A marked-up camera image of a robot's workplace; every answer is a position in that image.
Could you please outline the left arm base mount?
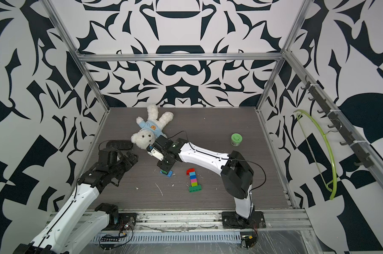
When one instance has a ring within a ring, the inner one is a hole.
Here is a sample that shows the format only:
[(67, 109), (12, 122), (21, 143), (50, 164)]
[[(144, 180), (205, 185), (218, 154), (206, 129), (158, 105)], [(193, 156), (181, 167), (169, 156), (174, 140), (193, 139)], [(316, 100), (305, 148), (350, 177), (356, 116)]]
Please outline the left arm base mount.
[(102, 203), (98, 205), (95, 212), (104, 212), (108, 216), (108, 224), (103, 231), (127, 230), (136, 225), (137, 213), (120, 213), (117, 205)]

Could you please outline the green long lego plate brick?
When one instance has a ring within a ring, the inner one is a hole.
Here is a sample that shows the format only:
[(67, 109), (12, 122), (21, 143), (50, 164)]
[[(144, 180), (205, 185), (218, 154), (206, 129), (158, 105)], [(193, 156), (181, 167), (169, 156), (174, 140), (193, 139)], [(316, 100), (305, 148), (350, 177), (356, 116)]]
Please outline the green long lego plate brick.
[(202, 190), (201, 185), (196, 185), (196, 186), (189, 187), (189, 192), (190, 193), (198, 192), (198, 191), (201, 191), (201, 190)]

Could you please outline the long blue lego brick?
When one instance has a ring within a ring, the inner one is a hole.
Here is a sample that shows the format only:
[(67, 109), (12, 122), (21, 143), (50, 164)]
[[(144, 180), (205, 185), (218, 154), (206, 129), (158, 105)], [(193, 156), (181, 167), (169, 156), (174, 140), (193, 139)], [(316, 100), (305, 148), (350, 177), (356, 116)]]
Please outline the long blue lego brick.
[(167, 176), (167, 177), (171, 177), (173, 174), (173, 172), (171, 170), (170, 171), (161, 170), (160, 173)]

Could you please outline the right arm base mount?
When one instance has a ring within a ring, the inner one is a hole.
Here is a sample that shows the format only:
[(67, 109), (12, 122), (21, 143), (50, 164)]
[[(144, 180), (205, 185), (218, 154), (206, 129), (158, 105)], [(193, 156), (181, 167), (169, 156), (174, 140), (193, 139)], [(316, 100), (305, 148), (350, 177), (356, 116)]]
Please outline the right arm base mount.
[(248, 219), (245, 219), (236, 212), (222, 212), (222, 224), (225, 229), (264, 229), (266, 222), (261, 211), (253, 211)]

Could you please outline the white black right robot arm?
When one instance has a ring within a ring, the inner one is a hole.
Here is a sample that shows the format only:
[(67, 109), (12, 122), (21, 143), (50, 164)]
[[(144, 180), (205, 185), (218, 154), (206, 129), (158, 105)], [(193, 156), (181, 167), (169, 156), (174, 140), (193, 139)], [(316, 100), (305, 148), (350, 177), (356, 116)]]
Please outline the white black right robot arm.
[(186, 139), (172, 141), (163, 136), (150, 144), (147, 152), (158, 159), (157, 166), (164, 171), (171, 170), (176, 162), (182, 162), (216, 173), (221, 177), (225, 190), (234, 198), (236, 218), (247, 221), (252, 217), (255, 209), (252, 201), (254, 171), (241, 153), (210, 151)]

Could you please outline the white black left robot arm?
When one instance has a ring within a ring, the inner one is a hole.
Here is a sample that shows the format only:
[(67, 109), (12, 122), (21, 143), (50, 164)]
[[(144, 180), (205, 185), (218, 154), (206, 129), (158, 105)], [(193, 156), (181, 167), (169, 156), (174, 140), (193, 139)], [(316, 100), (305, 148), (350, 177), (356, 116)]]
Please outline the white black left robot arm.
[(77, 223), (88, 207), (110, 184), (118, 186), (124, 174), (139, 161), (138, 155), (105, 148), (98, 162), (78, 179), (76, 187), (50, 223), (29, 244), (17, 246), (16, 254), (79, 254), (103, 229), (125, 226), (116, 205), (102, 203), (81, 226)]

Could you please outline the red lego brick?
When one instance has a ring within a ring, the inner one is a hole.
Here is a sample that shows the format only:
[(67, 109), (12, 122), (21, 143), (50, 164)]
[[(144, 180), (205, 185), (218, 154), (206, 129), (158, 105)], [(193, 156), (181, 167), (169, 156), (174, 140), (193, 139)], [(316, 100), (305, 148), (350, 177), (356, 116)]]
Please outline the red lego brick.
[(195, 172), (195, 169), (194, 168), (190, 168), (186, 171), (186, 175), (189, 176), (191, 173), (194, 173)]

